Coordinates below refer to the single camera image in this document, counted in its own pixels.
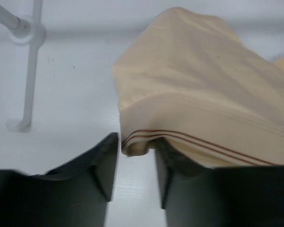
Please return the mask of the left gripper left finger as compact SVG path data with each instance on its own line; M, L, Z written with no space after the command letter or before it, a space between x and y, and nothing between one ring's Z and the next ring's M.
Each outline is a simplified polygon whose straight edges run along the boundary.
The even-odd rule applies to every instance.
M118 155L113 132L43 175L0 170L0 227L102 227Z

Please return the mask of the beige underwear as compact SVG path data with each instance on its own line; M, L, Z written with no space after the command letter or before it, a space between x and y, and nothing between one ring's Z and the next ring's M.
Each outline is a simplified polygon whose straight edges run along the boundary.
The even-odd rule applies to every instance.
M284 165L284 70L219 17L165 10L112 74L124 154L163 137L207 167Z

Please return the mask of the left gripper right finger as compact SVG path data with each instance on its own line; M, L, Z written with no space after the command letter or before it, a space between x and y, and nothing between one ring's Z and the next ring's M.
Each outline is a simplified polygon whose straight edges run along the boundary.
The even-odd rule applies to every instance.
M169 227L284 227L284 166L207 168L155 140Z

